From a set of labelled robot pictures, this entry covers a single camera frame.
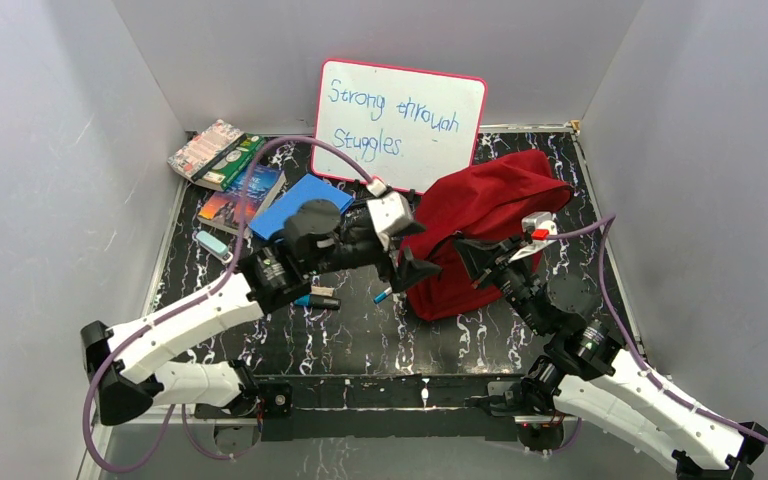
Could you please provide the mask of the green treehouse book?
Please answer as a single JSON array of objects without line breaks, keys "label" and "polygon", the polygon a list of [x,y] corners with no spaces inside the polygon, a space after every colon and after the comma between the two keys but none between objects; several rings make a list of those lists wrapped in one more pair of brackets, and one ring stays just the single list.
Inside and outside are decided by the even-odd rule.
[{"label": "green treehouse book", "polygon": [[211,169],[194,184],[214,191],[226,191],[265,143],[264,136],[243,133],[219,153]]}]

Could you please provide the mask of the pink floral book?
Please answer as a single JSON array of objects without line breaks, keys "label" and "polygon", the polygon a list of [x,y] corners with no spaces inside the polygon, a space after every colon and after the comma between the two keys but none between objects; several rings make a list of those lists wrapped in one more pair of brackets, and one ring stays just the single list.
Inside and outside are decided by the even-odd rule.
[{"label": "pink floral book", "polygon": [[220,184],[226,175],[220,172],[219,164],[244,138],[243,130],[217,119],[173,153],[167,164],[192,183]]}]

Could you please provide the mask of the Jane Eyre paperback book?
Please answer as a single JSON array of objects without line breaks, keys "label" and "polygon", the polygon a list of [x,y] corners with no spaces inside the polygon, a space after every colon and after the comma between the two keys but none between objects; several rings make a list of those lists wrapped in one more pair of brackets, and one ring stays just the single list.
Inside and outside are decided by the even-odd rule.
[{"label": "Jane Eyre paperback book", "polygon": [[244,180],[245,174],[241,173],[226,191],[213,193],[199,210],[197,219],[234,234],[241,219],[251,220],[273,203],[286,177],[282,170],[257,164],[250,181]]}]

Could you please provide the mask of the red student backpack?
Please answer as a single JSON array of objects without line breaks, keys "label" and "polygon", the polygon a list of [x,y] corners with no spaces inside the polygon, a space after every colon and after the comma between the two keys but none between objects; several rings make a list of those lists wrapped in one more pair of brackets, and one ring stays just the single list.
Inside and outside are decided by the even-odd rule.
[{"label": "red student backpack", "polygon": [[499,300],[502,293],[494,286],[472,287],[454,239],[463,235],[498,243],[520,235],[524,217],[535,212],[557,213],[573,196],[572,186],[554,177],[547,155],[539,150],[508,154],[437,180],[415,211],[416,220],[426,230],[402,243],[416,259],[442,268],[407,291],[413,313],[433,322]]}]

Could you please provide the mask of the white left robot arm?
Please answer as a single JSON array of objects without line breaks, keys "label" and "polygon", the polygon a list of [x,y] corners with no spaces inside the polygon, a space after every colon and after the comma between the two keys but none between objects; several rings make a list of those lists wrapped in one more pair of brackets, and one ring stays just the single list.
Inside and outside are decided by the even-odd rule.
[{"label": "white left robot arm", "polygon": [[178,356],[293,304],[311,293],[321,274],[373,265],[392,292],[404,292],[441,272],[398,246],[425,229],[405,198],[390,192],[363,207],[360,224],[351,226],[332,202],[307,201],[261,248],[206,287],[142,318],[85,325],[80,339],[90,412],[105,426],[161,405],[204,404],[246,416],[262,395],[241,362],[182,363]]}]

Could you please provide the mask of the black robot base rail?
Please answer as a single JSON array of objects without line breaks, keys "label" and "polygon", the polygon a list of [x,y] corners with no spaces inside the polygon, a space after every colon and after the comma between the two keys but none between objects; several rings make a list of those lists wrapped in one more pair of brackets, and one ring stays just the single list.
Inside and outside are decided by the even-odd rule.
[{"label": "black robot base rail", "polygon": [[526,409],[517,374],[258,375],[258,405],[231,412],[198,404],[199,420],[248,422],[261,438],[467,437],[516,442],[532,451],[560,447],[561,413]]}]

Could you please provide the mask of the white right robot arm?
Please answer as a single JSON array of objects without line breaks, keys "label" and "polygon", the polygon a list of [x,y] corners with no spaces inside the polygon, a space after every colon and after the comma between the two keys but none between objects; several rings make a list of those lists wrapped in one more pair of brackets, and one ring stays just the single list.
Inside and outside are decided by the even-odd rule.
[{"label": "white right robot arm", "polygon": [[596,297],[578,278],[541,281],[530,269],[536,241],[492,244],[457,239],[473,288],[497,288],[538,336],[543,353],[518,381],[495,381],[467,405],[503,416],[571,414],[622,439],[679,479],[751,479],[766,431],[711,420],[702,406],[663,376],[640,368],[606,323],[593,315]]}]

